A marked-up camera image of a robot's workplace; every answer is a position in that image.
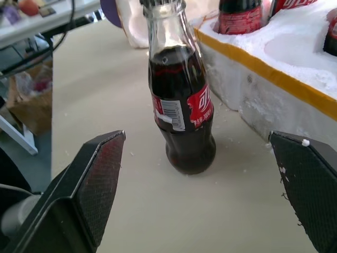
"coca-cola bottle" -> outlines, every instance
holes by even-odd
[[[141,0],[149,34],[148,84],[166,154],[181,173],[198,174],[213,162],[214,107],[205,69],[186,20],[184,0]]]
[[[269,17],[274,16],[282,9],[293,9],[302,6],[307,6],[315,3],[317,0],[273,0],[270,8]]]
[[[328,34],[325,37],[323,50],[337,56],[337,9],[333,10],[331,13],[334,15],[328,18],[330,25]]]
[[[220,0],[214,31],[221,34],[252,33],[262,27],[261,0]]]

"white foam packaging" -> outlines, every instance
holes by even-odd
[[[214,32],[216,12],[192,22],[213,92],[263,138],[278,130],[337,150],[337,57],[323,52],[336,7],[318,0],[281,10],[244,35]]]
[[[188,20],[206,15],[219,6],[219,0],[185,0]],[[116,0],[124,32],[133,48],[147,48],[147,23],[140,0]]]

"yellow tape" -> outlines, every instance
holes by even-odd
[[[203,24],[206,22],[206,21],[208,21],[208,20],[212,20],[213,18],[215,18],[215,17],[218,17],[218,13],[216,13],[215,15],[213,14],[212,16],[204,16],[203,18],[202,18],[202,21],[201,21],[201,23],[197,26],[197,28],[195,28],[195,29],[200,29],[201,28],[201,26],[203,26]]]
[[[213,48],[228,58],[241,63],[259,76],[267,79],[269,82],[337,121],[337,101],[332,97],[291,76],[286,75],[277,69],[274,69],[273,67],[270,67],[259,58],[250,55],[241,48],[227,43],[222,43],[204,34],[197,28],[194,29],[194,33],[200,42]]]

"beige tabletop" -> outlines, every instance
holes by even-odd
[[[270,149],[217,98],[213,165],[192,177],[170,166],[153,119],[146,51],[131,49],[107,21],[71,32],[57,50],[53,99],[53,176],[87,140],[126,132],[98,253],[316,252],[281,197]]]

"barcode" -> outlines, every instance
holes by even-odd
[[[180,101],[164,101],[162,100],[162,108],[165,116],[172,119],[173,130],[185,131],[185,123],[183,118],[183,111],[181,109]]]

